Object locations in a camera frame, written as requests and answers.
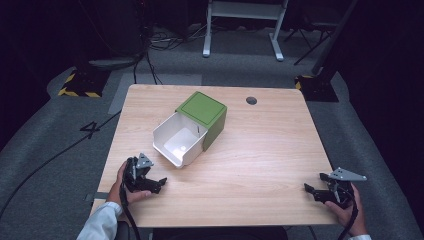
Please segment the white drawer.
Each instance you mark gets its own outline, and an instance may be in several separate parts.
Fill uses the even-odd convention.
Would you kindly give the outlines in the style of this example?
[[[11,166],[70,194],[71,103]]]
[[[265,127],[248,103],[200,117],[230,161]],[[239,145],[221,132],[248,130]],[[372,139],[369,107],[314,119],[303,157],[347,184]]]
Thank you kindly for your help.
[[[175,112],[153,131],[153,147],[175,167],[191,164],[202,152],[208,130]]]

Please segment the person's left hand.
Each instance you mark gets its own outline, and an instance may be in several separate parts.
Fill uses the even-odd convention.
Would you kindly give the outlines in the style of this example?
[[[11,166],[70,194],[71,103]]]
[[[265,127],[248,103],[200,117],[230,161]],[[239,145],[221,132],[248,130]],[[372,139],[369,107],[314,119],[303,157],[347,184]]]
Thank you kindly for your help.
[[[123,174],[126,167],[126,163],[123,162],[121,167],[118,170],[115,183],[112,185],[108,196],[106,198],[107,202],[115,202],[118,205],[122,205],[120,199],[120,187],[123,180]],[[127,192],[127,201],[129,204],[139,202],[151,195],[150,191],[138,191],[138,192]]]

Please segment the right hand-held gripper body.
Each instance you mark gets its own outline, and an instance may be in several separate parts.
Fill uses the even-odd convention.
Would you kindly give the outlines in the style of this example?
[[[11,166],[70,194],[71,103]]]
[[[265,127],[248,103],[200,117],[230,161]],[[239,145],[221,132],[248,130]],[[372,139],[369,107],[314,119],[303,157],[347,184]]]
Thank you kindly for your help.
[[[332,183],[324,181],[328,187],[329,201],[337,204],[342,209],[346,209],[354,198],[354,191],[351,183],[367,180],[365,175],[360,175],[340,167],[328,173],[328,175],[330,178],[334,179]]]

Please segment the green drawer box casing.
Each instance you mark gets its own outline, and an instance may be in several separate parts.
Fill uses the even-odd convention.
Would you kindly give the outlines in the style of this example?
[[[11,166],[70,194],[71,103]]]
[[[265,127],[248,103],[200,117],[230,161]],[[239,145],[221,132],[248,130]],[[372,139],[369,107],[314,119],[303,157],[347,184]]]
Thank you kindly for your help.
[[[207,151],[224,129],[227,106],[196,91],[176,109],[176,112],[185,115],[207,130],[202,144],[203,150]]]

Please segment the white metal stand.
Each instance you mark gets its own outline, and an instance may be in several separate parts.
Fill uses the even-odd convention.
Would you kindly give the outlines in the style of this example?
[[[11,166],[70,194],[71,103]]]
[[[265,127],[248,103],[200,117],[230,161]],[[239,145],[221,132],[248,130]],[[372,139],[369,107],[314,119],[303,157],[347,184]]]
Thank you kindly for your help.
[[[269,34],[269,39],[276,60],[283,61],[284,56],[278,43],[278,36],[287,10],[288,1],[289,0],[282,0],[282,2],[279,4],[263,4],[209,0],[206,14],[206,35],[202,55],[205,58],[211,55],[213,17],[246,18],[273,20],[276,22],[274,31]]]

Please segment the grey slanted metal pole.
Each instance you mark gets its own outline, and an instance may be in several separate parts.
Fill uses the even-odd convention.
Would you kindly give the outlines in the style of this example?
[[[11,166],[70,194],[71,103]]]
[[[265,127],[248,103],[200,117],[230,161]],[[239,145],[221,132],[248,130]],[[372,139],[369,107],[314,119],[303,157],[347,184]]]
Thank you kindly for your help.
[[[343,15],[339,25],[336,27],[336,30],[332,34],[332,36],[329,39],[328,44],[325,46],[324,50],[322,51],[321,55],[319,56],[318,60],[316,61],[314,67],[311,69],[311,72],[315,75],[318,75],[321,70],[324,68],[325,61],[329,58],[331,50],[334,48],[334,45],[337,41],[337,38],[340,36],[341,32],[343,31],[343,28],[345,27],[350,15],[352,14],[358,0],[351,0],[351,3],[349,4],[349,7],[347,8],[345,14]]]

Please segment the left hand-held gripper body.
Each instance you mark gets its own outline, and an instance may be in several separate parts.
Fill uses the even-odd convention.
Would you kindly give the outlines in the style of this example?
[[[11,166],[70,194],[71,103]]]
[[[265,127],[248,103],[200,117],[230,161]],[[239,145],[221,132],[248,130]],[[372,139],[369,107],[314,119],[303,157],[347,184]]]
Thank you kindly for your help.
[[[152,166],[153,162],[143,153],[127,159],[123,180],[130,192],[147,191],[147,187],[152,186],[146,177]]]

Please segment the black tripod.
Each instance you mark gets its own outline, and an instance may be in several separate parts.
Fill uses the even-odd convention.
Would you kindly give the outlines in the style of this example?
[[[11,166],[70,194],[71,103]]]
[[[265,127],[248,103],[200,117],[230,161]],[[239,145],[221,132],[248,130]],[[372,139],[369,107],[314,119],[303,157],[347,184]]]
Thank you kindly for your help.
[[[284,41],[289,41],[295,33],[299,33],[309,48],[306,53],[304,53],[298,60],[295,61],[294,65],[298,65],[304,58],[306,58],[310,53],[312,53],[316,48],[318,48],[323,42],[329,39],[333,35],[337,27],[338,23],[312,21],[305,22],[301,27],[293,29],[290,34],[284,38]],[[318,31],[320,33],[319,40],[314,45],[311,45],[310,41],[306,38],[304,34],[305,31]]]

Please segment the black yellow striped base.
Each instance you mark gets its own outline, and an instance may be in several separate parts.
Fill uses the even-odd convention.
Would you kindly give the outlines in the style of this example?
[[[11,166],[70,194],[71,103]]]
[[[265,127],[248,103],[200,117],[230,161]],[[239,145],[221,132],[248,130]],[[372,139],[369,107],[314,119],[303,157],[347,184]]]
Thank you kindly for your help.
[[[74,69],[58,92],[59,96],[100,98],[110,76],[110,71],[83,73]]]
[[[322,81],[318,76],[298,75],[294,78],[294,83],[306,101],[338,102],[331,83]]]

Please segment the person's right hand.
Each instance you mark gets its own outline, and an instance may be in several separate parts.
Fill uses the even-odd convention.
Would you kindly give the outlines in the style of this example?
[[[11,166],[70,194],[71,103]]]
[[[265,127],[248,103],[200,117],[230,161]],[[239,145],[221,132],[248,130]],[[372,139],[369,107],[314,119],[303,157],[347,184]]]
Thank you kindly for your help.
[[[347,234],[350,237],[368,234],[360,192],[354,184],[352,184],[352,189],[354,191],[355,203],[351,203],[348,208],[342,209],[331,201],[326,201],[324,203],[324,205],[337,217],[340,225],[344,229],[349,228]],[[354,209],[357,209],[357,216],[353,223],[350,224]]]

